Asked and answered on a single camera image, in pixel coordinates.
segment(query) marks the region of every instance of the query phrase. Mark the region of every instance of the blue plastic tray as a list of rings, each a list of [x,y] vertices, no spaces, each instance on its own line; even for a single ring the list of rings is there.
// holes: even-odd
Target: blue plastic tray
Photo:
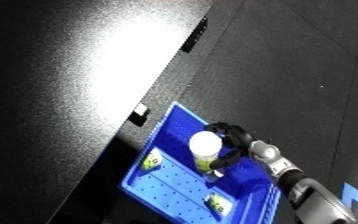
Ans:
[[[225,176],[214,183],[205,182],[196,171],[187,143],[205,124],[174,102],[123,179],[121,188],[174,223],[272,223],[280,193],[250,160],[243,159],[227,168]],[[143,158],[153,148],[160,150],[164,160],[159,167],[143,171],[140,169]],[[233,203],[227,216],[219,216],[204,203],[211,193]]]

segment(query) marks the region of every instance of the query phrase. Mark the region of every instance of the black table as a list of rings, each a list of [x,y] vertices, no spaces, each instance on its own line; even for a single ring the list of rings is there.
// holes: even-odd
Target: black table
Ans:
[[[213,0],[0,0],[0,223],[45,223]]]

